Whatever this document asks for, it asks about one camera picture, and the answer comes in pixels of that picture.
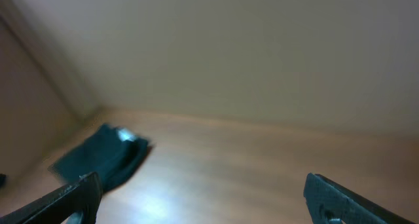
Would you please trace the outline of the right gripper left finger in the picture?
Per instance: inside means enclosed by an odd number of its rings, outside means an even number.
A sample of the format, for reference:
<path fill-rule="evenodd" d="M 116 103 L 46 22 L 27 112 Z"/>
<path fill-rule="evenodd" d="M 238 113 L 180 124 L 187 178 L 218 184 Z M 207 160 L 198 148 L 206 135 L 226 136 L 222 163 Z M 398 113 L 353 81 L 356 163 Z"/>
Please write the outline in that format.
<path fill-rule="evenodd" d="M 1 224 L 95 224 L 103 189 L 100 177 L 90 172 L 1 218 Z"/>

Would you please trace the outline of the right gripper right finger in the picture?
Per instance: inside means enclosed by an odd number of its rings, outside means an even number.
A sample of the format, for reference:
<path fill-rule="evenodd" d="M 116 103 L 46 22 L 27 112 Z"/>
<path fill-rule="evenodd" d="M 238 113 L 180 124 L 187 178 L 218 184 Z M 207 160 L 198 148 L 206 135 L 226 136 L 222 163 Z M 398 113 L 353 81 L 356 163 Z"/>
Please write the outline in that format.
<path fill-rule="evenodd" d="M 303 195 L 314 224 L 413 224 L 321 174 L 307 175 Z"/>

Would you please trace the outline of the black shorts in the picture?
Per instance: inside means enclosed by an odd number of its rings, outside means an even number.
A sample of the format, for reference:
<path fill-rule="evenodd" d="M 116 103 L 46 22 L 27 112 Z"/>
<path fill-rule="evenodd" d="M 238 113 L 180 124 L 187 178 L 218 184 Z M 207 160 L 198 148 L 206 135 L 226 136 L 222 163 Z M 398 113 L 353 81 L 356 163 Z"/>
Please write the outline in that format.
<path fill-rule="evenodd" d="M 101 125 L 80 145 L 61 156 L 49 170 L 67 183 L 96 172 L 104 193 L 127 182 L 147 158 L 147 138 L 122 127 Z"/>

